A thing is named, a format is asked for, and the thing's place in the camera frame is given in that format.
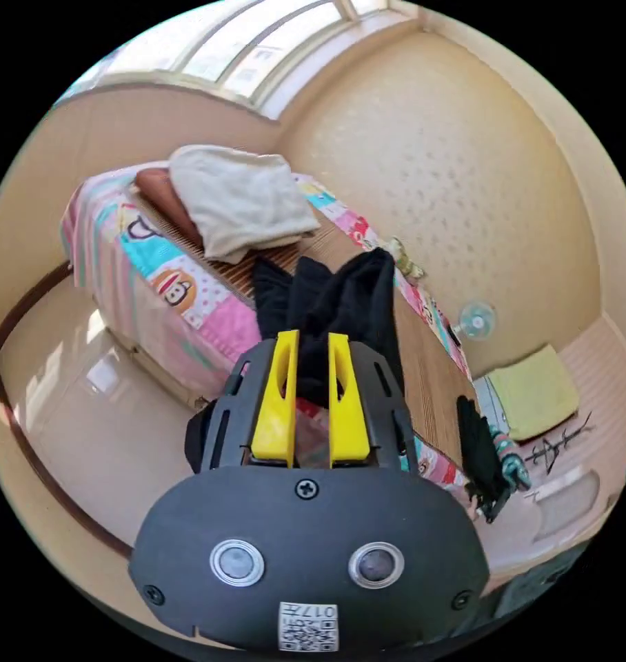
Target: white folded towel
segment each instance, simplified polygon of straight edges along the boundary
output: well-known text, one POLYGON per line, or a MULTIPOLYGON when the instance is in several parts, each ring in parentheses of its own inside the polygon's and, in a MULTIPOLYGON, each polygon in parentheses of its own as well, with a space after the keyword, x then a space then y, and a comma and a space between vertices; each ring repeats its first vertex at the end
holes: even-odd
POLYGON ((250 248, 295 243, 320 227, 279 154, 188 145, 169 167, 210 259, 237 264, 250 248))

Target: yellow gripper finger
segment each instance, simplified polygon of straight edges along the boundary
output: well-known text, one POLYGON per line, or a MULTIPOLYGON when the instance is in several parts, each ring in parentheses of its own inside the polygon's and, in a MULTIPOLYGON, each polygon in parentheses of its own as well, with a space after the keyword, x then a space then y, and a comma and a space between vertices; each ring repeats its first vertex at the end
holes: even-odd
POLYGON ((329 460, 362 462, 370 444, 347 336, 329 334, 329 460), (338 384, 343 393, 339 398, 338 384))
POLYGON ((276 338, 251 442, 251 452, 256 459, 282 461, 288 468, 294 461, 298 345, 299 331, 296 330, 283 331, 276 338))

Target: bamboo mat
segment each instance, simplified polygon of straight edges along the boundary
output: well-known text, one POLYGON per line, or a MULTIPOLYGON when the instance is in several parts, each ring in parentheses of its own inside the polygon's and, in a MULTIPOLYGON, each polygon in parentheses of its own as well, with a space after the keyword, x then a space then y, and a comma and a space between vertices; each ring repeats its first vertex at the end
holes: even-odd
MULTIPOLYGON (((137 207, 164 236, 186 251, 203 268, 220 277, 253 306, 251 271, 255 254, 249 253, 238 265, 207 260, 202 249, 185 239, 137 189, 132 188, 130 192, 137 207)), ((337 271, 362 252, 331 221, 317 210, 314 211, 320 221, 320 230, 312 236, 304 237, 297 244, 262 251, 262 255, 294 273, 295 265, 303 255, 325 264, 331 271, 337 271)), ((476 400, 474 387, 446 353, 437 336, 398 290, 394 297, 394 317, 405 375, 405 400, 414 429, 422 441, 461 467, 456 400, 461 395, 476 400)))

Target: cartoon monkey print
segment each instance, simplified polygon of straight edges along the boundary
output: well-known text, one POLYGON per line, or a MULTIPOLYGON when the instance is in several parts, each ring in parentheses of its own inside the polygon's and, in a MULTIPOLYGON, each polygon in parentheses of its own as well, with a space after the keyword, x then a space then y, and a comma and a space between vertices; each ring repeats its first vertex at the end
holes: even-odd
POLYGON ((196 283, 182 269, 167 269, 152 281, 152 285, 159 296, 180 314, 189 310, 196 300, 196 283))
POLYGON ((143 217, 137 216, 136 220, 132 221, 127 226, 127 234, 130 239, 139 241, 141 239, 149 239, 150 237, 161 237, 161 235, 153 230, 144 220, 143 217))

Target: qr code label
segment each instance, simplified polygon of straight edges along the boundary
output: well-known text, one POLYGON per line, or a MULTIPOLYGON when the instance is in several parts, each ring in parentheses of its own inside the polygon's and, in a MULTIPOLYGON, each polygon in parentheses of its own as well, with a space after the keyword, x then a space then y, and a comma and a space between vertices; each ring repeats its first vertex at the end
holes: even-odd
POLYGON ((279 606, 279 649, 308 653, 337 651, 337 606, 282 602, 279 606))

